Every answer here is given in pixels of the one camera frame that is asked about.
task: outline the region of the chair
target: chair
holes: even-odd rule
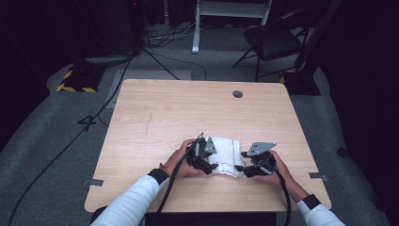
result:
[[[244,32],[244,37],[250,47],[233,67],[235,68],[243,59],[257,57],[255,81],[258,82],[258,78],[272,74],[259,75],[261,60],[270,61],[301,53],[309,39],[310,29],[316,27],[326,12],[327,6],[298,9],[281,16],[270,24],[248,28]],[[294,34],[291,30],[296,28],[301,29]],[[252,51],[255,55],[247,56]]]

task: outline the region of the hand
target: hand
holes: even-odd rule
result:
[[[282,177],[285,180],[285,184],[287,186],[288,193],[290,194],[291,198],[293,198],[295,202],[299,202],[308,197],[309,193],[296,182],[296,180],[291,175],[291,172],[288,170],[285,163],[281,160],[281,158],[279,158],[279,155],[272,150],[270,150],[269,152],[276,159],[276,167],[277,169],[279,169],[279,173],[282,175]],[[279,177],[275,171],[273,171],[272,175],[265,175],[265,176],[257,175],[253,176],[252,179],[255,181],[271,184],[277,186],[279,189],[282,189],[281,182],[279,181]]]
[[[182,144],[182,147],[179,150],[176,150],[170,156],[167,163],[164,165],[165,166],[164,170],[167,172],[167,174],[169,174],[169,175],[172,174],[173,170],[176,168],[177,163],[185,154],[185,151],[186,151],[188,145],[192,144],[194,141],[196,141],[194,138],[185,140]],[[189,176],[198,176],[198,175],[203,175],[203,174],[204,174],[204,172],[202,170],[195,169],[195,168],[189,166],[187,161],[184,160],[182,165],[179,168],[177,175],[176,175],[176,179],[182,178],[182,177],[189,177]]]

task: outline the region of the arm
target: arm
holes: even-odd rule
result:
[[[269,151],[276,159],[276,166],[287,185],[288,193],[295,201],[296,206],[306,220],[307,225],[344,225],[331,211],[320,203],[314,195],[310,195],[300,184],[294,180],[287,166],[274,151]],[[273,172],[273,175],[253,176],[252,179],[263,183],[272,184],[281,188],[279,177]]]
[[[194,141],[195,139],[188,139],[183,142],[180,150],[176,150],[165,165],[161,164],[161,169],[153,169],[148,175],[139,178],[113,200],[91,225],[138,225],[158,192],[168,183],[169,175],[184,155],[187,146]],[[188,166],[184,160],[176,178],[202,174],[203,171]]]

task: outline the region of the white sleeve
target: white sleeve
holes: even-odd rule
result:
[[[91,225],[136,226],[143,219],[151,202],[169,181],[168,177],[142,176],[113,200]]]
[[[306,224],[309,226],[339,226],[344,225],[331,211],[320,203],[314,195],[297,202]]]

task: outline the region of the black wristband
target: black wristband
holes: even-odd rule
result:
[[[320,201],[314,196],[314,194],[311,194],[310,196],[303,199],[303,202],[309,207],[310,210],[321,204]]]
[[[169,175],[162,169],[153,169],[148,175],[153,177],[158,185],[161,185],[167,178],[169,178]]]

